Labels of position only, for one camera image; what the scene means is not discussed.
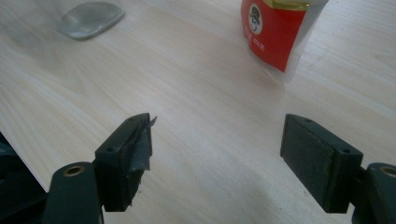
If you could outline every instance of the wooden table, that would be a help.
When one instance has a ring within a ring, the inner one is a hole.
[[[151,170],[106,223],[349,223],[327,215],[279,157],[284,117],[308,117],[396,163],[396,2],[332,0],[293,77],[266,74],[240,0],[124,1],[126,15],[75,41],[43,3],[1,1],[0,130],[45,189],[92,161],[127,118],[158,116]]]

